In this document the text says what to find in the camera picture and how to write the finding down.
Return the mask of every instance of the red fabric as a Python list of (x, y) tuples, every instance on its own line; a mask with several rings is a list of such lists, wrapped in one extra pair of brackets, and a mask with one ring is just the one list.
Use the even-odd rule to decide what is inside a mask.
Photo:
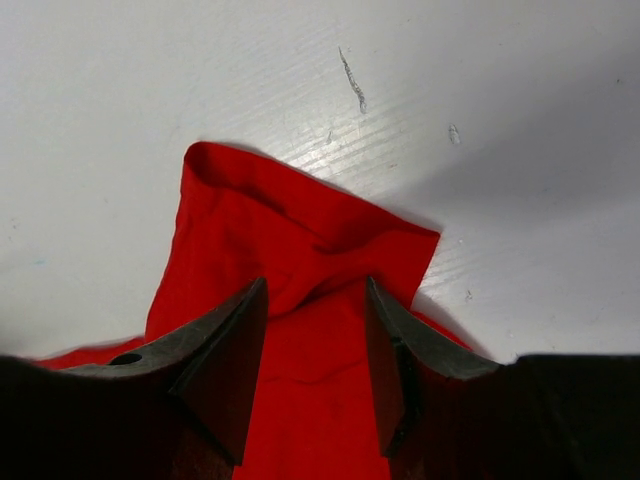
[(211, 143), (187, 151), (181, 193), (145, 341), (258, 276), (269, 285), (245, 461), (234, 479), (388, 479), (366, 359), (365, 278), (409, 307), (438, 234), (276, 161)]

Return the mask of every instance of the hole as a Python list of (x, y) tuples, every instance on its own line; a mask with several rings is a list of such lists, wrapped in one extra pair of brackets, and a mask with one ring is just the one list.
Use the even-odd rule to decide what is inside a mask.
[(125, 353), (111, 360), (109, 365), (129, 365), (131, 363), (139, 362), (140, 360), (142, 360), (142, 355), (138, 355), (137, 353)]

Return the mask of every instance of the scratch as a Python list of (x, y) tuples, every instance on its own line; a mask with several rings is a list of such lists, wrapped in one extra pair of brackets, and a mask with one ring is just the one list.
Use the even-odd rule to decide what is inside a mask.
[(460, 145), (462, 143), (462, 141), (460, 140), (458, 127), (456, 127), (453, 123), (449, 124), (449, 140), (451, 140), (452, 145)]
[(351, 90), (353, 90), (353, 93), (356, 94), (356, 96), (358, 97), (358, 101), (360, 102), (360, 113), (364, 115), (365, 113), (367, 113), (367, 99), (365, 98), (364, 93), (362, 93), (360, 85), (358, 85), (356, 79), (353, 78), (353, 72), (351, 71), (351, 67), (347, 63), (347, 59), (344, 58), (342, 48), (338, 47), (338, 51), (340, 52), (340, 60), (342, 60), (342, 64), (344, 65), (344, 71), (347, 74), (347, 78), (349, 79)]

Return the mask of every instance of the white table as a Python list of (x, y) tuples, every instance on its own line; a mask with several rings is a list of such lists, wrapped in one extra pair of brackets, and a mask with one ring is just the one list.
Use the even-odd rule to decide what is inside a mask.
[(495, 359), (640, 349), (637, 0), (1, 10), (0, 351), (143, 331), (198, 139), (440, 228), (417, 307)]

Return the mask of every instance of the dark metal part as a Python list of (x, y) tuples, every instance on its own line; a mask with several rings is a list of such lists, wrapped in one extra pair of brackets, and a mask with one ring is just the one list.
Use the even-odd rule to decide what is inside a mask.
[(109, 365), (50, 371), (0, 356), (0, 478), (231, 478), (267, 304), (266, 281), (256, 280)]
[(373, 279), (366, 335), (394, 480), (640, 478), (640, 356), (500, 365), (413, 317)]

